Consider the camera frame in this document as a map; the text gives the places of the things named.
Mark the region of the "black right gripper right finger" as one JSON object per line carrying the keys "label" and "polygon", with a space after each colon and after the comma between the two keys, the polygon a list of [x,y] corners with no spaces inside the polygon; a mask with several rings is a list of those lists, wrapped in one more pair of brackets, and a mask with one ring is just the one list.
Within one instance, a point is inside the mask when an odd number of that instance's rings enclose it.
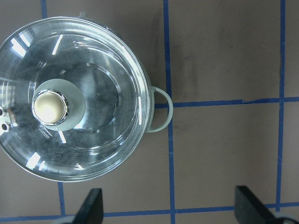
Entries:
{"label": "black right gripper right finger", "polygon": [[235,187],[235,218],[239,224],[279,224],[247,186]]}

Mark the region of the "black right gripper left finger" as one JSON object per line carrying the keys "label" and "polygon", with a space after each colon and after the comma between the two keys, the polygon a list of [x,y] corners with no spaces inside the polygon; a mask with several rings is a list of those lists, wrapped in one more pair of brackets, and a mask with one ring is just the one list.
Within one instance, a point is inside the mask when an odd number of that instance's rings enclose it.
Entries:
{"label": "black right gripper left finger", "polygon": [[102,189],[91,189],[75,216],[76,224],[101,224],[104,219]]}

